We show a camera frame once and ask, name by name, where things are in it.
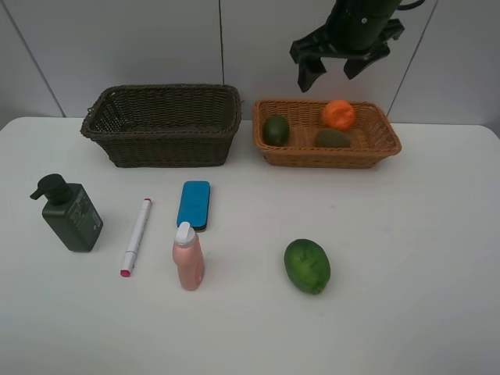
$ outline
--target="white wall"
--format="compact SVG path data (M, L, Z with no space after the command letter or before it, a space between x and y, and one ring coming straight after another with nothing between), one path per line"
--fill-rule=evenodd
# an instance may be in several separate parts
M0 129L21 116L61 116L0 2Z
M376 102L389 110L435 0L418 9L396 12L405 25L391 54L354 80L344 75L345 61L323 59L328 73L307 92L297 85L298 66L289 55L293 40L324 24L334 0L221 0L224 67L227 84L245 100L245 118L253 102L264 97L346 98Z
M499 13L497 0L440 0L391 120L500 125Z
M222 83L217 0L5 0L67 116L117 84Z

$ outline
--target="avocado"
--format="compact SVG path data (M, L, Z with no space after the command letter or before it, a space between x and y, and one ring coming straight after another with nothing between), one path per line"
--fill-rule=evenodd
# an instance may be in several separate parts
M264 142L269 146L284 146L290 137L288 121L283 116L274 115L266 120L262 129Z
M314 146L324 148L349 148L351 147L351 140L347 134L341 131L321 129L316 134Z
M330 261L316 242L299 239L287 246L284 267L290 281L301 291L318 295L330 280Z

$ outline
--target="bottle cap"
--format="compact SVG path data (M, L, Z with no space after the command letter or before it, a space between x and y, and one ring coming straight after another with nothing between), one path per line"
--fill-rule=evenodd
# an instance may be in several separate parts
M38 181L38 189L30 195L30 198L36 200L42 195L45 195L51 204L61 205L70 201L73 192L63 177L60 174L54 173Z
M195 241L195 230L191 227L190 223L184 221L177 229L175 236L175 243L181 247L187 247Z

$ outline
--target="orange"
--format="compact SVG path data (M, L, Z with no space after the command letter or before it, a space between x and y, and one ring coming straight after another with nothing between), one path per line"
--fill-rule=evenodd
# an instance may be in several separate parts
M354 108L347 100L333 100L323 109L323 122L327 127L347 131L354 120Z

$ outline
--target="pink bottle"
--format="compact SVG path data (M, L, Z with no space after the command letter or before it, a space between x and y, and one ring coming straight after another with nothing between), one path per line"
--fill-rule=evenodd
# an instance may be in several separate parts
M173 261L177 264L180 285L187 291L197 289L203 280L205 264L200 239L188 222L184 221L177 230Z

